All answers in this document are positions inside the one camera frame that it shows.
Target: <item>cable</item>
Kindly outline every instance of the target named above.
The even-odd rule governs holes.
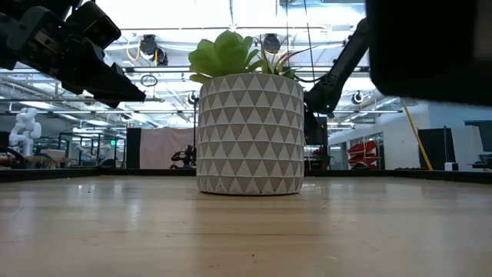
[[[289,38],[289,1],[285,2],[285,21],[287,22],[287,53],[290,53],[291,50],[289,48],[289,45],[291,44],[290,38]],[[291,60],[287,60],[287,66],[290,68],[291,67]]]
[[[138,60],[138,58],[140,58],[140,46],[141,46],[141,40],[138,41],[137,58],[133,58],[130,55],[130,41],[128,40],[128,43],[126,45],[126,55],[128,56],[129,59],[131,59],[132,61],[136,61]]]
[[[313,61],[313,47],[311,45],[311,31],[309,31],[309,20],[308,20],[308,5],[306,4],[306,0],[304,0],[304,11],[306,12],[306,26],[307,26],[307,40],[309,41],[309,53],[311,55],[311,67],[313,68],[313,79],[314,77],[314,61]]]
[[[430,171],[433,171],[431,162],[429,162],[429,158],[427,157],[427,154],[425,153],[424,146],[422,145],[421,138],[418,136],[417,130],[415,129],[414,125],[414,120],[412,119],[412,116],[410,115],[410,112],[408,111],[407,105],[405,105],[405,102],[403,101],[402,98],[400,98],[401,104],[403,105],[405,112],[407,113],[408,120],[410,121],[410,125],[412,126],[412,131],[414,131],[415,138],[417,139],[418,142],[418,147],[421,149],[422,156],[424,157],[425,163],[427,165],[427,168]]]
[[[324,76],[321,76],[320,78],[316,78],[314,80],[306,80],[306,79],[303,79],[303,78],[300,78],[298,77],[297,75],[294,75],[294,78],[301,81],[301,82],[318,82],[320,81]]]

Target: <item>black object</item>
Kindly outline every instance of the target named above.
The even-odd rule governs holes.
[[[183,161],[182,169],[192,169],[195,161],[197,149],[188,145],[185,151],[178,151],[172,157],[173,162]],[[171,165],[170,169],[179,169],[177,165]]]
[[[157,56],[158,65],[166,66],[169,63],[168,54],[164,49],[158,47],[155,35],[144,35],[144,39],[140,42],[140,51],[151,56],[149,59],[151,61],[155,61],[155,56]]]
[[[14,162],[0,163],[0,165],[9,167],[11,169],[25,169],[26,161],[21,153],[6,146],[0,146],[0,153],[10,154],[15,157]]]
[[[266,34],[263,39],[263,47],[266,52],[274,55],[277,54],[281,47],[277,34]]]
[[[492,76],[490,1],[367,0],[366,9],[371,78],[383,94],[492,105],[484,91]]]
[[[456,162],[453,135],[450,128],[446,128],[446,131],[444,128],[419,129],[418,136],[434,170],[444,170],[446,162]],[[426,168],[427,164],[420,149],[419,160],[421,167]]]
[[[309,92],[304,93],[304,103],[308,112],[325,115],[333,113],[340,101],[345,82],[369,47],[368,32],[369,26],[364,18],[357,24],[357,29],[329,73],[323,75]]]
[[[116,108],[121,101],[145,100],[123,74],[104,62],[104,51],[121,32],[94,3],[81,0],[2,0],[0,3],[0,67],[17,62],[61,81],[80,95],[84,90]],[[66,18],[69,10],[72,14]]]

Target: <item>white humanoid robot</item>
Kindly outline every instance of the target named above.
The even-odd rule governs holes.
[[[21,113],[15,116],[17,122],[8,137],[9,147],[17,152],[20,152],[20,144],[22,143],[22,154],[24,156],[32,155],[33,139],[41,137],[41,125],[35,121],[37,114],[38,110],[35,108],[21,109]],[[22,129],[25,129],[25,131],[22,135],[19,135],[18,133]]]

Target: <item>potted plant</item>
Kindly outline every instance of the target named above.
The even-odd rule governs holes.
[[[202,40],[189,55],[200,91],[197,180],[202,192],[226,195],[297,193],[304,176],[304,92],[254,39],[235,32]]]

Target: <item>ceiling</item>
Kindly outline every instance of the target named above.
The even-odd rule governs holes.
[[[165,112],[132,115],[129,118],[121,115],[96,115],[95,119],[106,121],[114,126],[142,123],[153,127],[166,125],[192,127],[192,114],[179,115],[177,111],[192,111],[193,107],[188,104],[187,97],[191,93],[199,93],[201,84],[190,82],[188,79],[190,75],[188,53],[194,50],[203,38],[213,41],[224,30],[232,29],[243,36],[251,35],[257,38],[266,33],[275,33],[279,38],[288,36],[288,41],[291,42],[290,50],[306,49],[310,45],[317,46],[290,60],[291,67],[302,68],[298,73],[300,77],[312,79],[312,68],[316,71],[315,78],[329,70],[328,67],[341,53],[343,48],[341,43],[347,40],[353,33],[354,26],[365,16],[364,1],[359,0],[306,0],[306,9],[304,9],[304,0],[97,0],[97,3],[121,28],[122,33],[120,39],[105,51],[105,61],[108,64],[115,62],[124,68],[151,67],[152,69],[152,61],[141,56],[134,59],[137,56],[138,41],[141,37],[153,34],[156,35],[158,44],[166,51],[169,58],[167,69],[172,71],[127,74],[142,91],[145,91],[147,100],[151,100],[145,103],[121,103],[118,109]],[[282,50],[287,51],[287,43]],[[364,56],[359,66],[368,66],[367,56]],[[158,80],[156,86],[148,88],[142,85],[141,78],[148,74],[152,74]],[[9,92],[7,85],[0,90],[0,96],[3,98],[67,100],[67,102],[49,103],[52,105],[50,108],[52,110],[104,111],[108,109],[100,103],[69,102],[80,101],[82,97],[90,98],[90,94],[85,92],[84,95],[76,96],[70,92],[64,93],[58,87],[56,80],[40,74],[27,74],[18,69],[14,72],[0,70],[0,75],[21,82],[29,88],[46,92],[33,93],[18,86],[12,87]],[[312,83],[301,84],[307,90],[312,87]],[[351,96],[356,91],[362,91],[367,96],[362,105],[355,106],[351,102]],[[355,74],[345,84],[344,95],[337,110],[359,110],[366,105],[376,105],[381,101],[384,101],[384,97],[375,89],[368,74]],[[12,109],[11,106],[6,105],[6,102],[2,104],[0,107],[4,110]],[[343,114],[340,118],[332,120],[343,121],[350,116]],[[76,122],[78,118],[88,120],[90,116],[73,115],[73,117],[76,119],[64,119]]]

